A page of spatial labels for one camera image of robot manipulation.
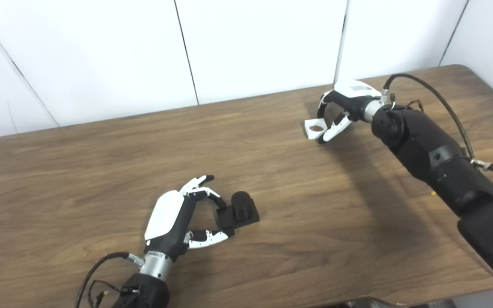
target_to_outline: wooden table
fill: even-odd
[[[477,156],[493,162],[493,90],[463,66],[414,74],[448,99]],[[379,89],[386,78],[366,82]],[[0,307],[71,307],[99,258],[141,254],[157,198],[203,174],[216,175],[209,187],[227,201],[249,192],[261,221],[180,257],[171,308],[306,308],[360,296],[412,305],[493,289],[456,216],[370,125],[354,123],[325,146],[305,138],[302,122],[330,88],[0,138]],[[400,103],[421,99],[460,140],[430,92],[404,79],[391,90]],[[214,208],[200,202],[191,226],[213,228]],[[109,261],[95,277],[120,285],[134,271]]]

